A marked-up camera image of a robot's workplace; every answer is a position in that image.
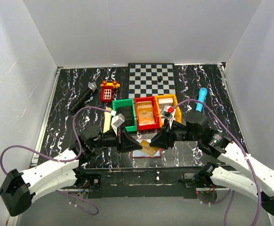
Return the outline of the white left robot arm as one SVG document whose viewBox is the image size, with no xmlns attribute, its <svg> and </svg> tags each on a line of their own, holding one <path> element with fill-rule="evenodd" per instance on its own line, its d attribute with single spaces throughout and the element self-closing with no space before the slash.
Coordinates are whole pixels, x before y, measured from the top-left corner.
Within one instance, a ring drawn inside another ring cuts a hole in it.
<svg viewBox="0 0 274 226">
<path fill-rule="evenodd" d="M 79 167 L 94 156 L 90 148 L 101 147 L 116 147 L 120 153 L 142 149 L 124 126 L 105 133 L 96 124 L 89 126 L 79 135 L 78 142 L 54 159 L 23 171 L 13 169 L 6 174 L 0 197 L 10 216 L 22 214 L 33 202 L 51 192 L 74 186 L 82 174 Z"/>
</svg>

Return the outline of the red leather card holder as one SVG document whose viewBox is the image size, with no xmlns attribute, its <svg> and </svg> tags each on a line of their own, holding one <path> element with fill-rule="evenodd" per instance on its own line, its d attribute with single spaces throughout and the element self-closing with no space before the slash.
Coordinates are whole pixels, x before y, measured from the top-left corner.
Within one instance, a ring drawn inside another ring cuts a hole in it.
<svg viewBox="0 0 274 226">
<path fill-rule="evenodd" d="M 158 155 L 157 157 L 151 157 L 142 153 L 140 150 L 135 150 L 131 152 L 130 156 L 131 158 L 161 158 L 163 151 L 164 151 L 163 149 L 160 149 L 160 155 Z"/>
</svg>

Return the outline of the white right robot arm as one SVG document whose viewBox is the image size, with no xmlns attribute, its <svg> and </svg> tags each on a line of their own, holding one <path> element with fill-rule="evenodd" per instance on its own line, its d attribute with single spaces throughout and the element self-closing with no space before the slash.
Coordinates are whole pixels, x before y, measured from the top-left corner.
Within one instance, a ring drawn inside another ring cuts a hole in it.
<svg viewBox="0 0 274 226">
<path fill-rule="evenodd" d="M 243 154 L 233 139 L 211 129 L 208 119 L 199 111 L 189 112 L 185 121 L 185 125 L 177 121 L 165 122 L 160 132 L 151 139 L 150 146 L 168 149 L 176 141 L 196 141 L 203 153 L 239 172 L 235 174 L 208 163 L 198 173 L 196 184 L 223 186 L 260 200 L 261 207 L 274 216 L 274 170 L 250 154 Z"/>
</svg>

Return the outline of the gold VIP credit card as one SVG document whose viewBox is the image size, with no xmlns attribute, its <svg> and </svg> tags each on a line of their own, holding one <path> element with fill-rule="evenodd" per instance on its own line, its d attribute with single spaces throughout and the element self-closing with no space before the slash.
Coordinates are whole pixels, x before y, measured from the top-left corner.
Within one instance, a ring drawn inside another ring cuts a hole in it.
<svg viewBox="0 0 274 226">
<path fill-rule="evenodd" d="M 160 149 L 150 146 L 150 143 L 147 140 L 141 140 L 140 144 L 142 146 L 142 149 L 140 150 L 142 153 L 151 157 L 157 157 L 160 155 Z"/>
</svg>

